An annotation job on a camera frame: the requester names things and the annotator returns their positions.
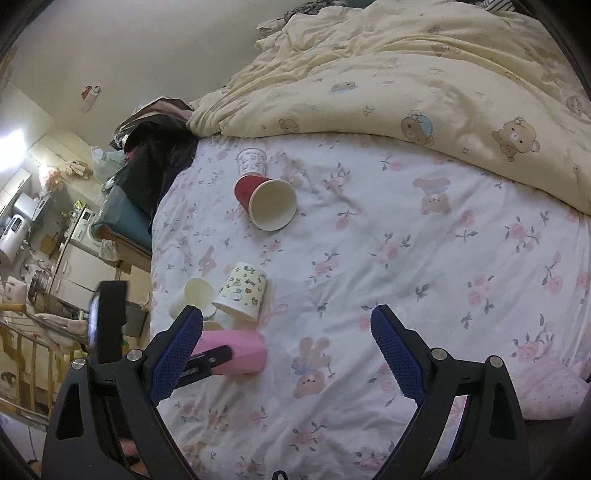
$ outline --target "pink cup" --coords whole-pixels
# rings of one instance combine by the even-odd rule
[[[228,345],[232,360],[212,369],[214,375],[254,374],[262,372],[267,361],[267,347],[255,330],[208,330],[197,342],[193,355]]]

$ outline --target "comforter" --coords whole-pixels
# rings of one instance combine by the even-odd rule
[[[442,0],[294,16],[188,126],[264,137],[384,135],[545,190],[591,213],[591,106],[536,20]]]

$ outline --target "bed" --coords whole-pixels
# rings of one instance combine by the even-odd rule
[[[382,303],[455,358],[503,357],[526,419],[572,416],[591,373],[591,109],[543,27],[378,0],[296,15],[259,46],[193,103],[205,138],[152,230],[152,334],[191,277],[219,287],[246,261],[270,279],[264,372],[160,404],[200,478],[373,477],[415,409],[369,331]],[[258,230],[233,195],[245,148],[296,189],[281,231]]]

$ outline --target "teal cushion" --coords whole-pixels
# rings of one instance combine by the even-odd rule
[[[119,186],[111,189],[97,220],[92,225],[93,233],[101,225],[109,226],[117,235],[152,253],[150,217],[137,208]]]

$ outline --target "teddy bear print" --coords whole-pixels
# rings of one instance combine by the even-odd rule
[[[340,94],[343,92],[348,92],[349,90],[355,90],[356,88],[357,84],[355,82],[335,83],[330,89],[330,93]]]
[[[183,453],[185,455],[185,458],[191,465],[191,468],[193,468],[193,470],[201,474],[205,473],[205,466],[201,461],[200,454],[206,446],[207,445],[205,444],[205,442],[199,441],[197,443],[192,443],[190,445],[185,445],[183,447]]]
[[[583,106],[583,103],[576,95],[571,95],[566,99],[566,106],[575,115],[582,116],[583,113],[591,118],[591,111]]]
[[[279,128],[283,130],[284,134],[298,134],[300,133],[300,126],[291,118],[283,120],[282,118],[278,121]]]
[[[213,247],[207,249],[207,253],[199,259],[199,271],[201,272],[201,278],[207,276],[211,270],[217,267],[216,261],[212,257]]]
[[[408,141],[423,147],[433,145],[433,124],[418,110],[412,110],[408,117],[400,122],[400,128]]]
[[[499,144],[501,151],[513,161],[515,154],[529,151],[539,152],[540,144],[535,139],[534,127],[518,116],[515,120],[507,122],[502,130],[494,130],[492,138]]]
[[[443,29],[439,25],[433,25],[431,28],[429,28],[429,30],[427,30],[427,33],[435,33],[435,35],[440,35],[443,33]]]
[[[294,390],[295,398],[317,395],[326,386],[324,372],[320,368],[330,365],[330,355],[323,354],[323,350],[329,345],[330,342],[325,337],[319,338],[316,345],[311,337],[300,341],[300,356],[294,358],[291,364],[295,374],[300,376]]]
[[[445,43],[435,43],[431,45],[431,49],[438,57],[441,57],[445,54],[453,53],[454,55],[459,55],[460,53],[462,53],[462,51],[459,48],[451,47]]]
[[[295,189],[299,189],[304,184],[305,168],[301,160],[287,159],[287,155],[281,154],[281,157],[287,160],[287,164],[283,167],[283,175],[281,179],[290,183]]]
[[[429,215],[429,213],[449,215],[452,212],[446,193],[449,185],[450,181],[444,177],[433,180],[416,179],[413,182],[413,187],[422,189],[424,193],[421,200],[422,215]]]

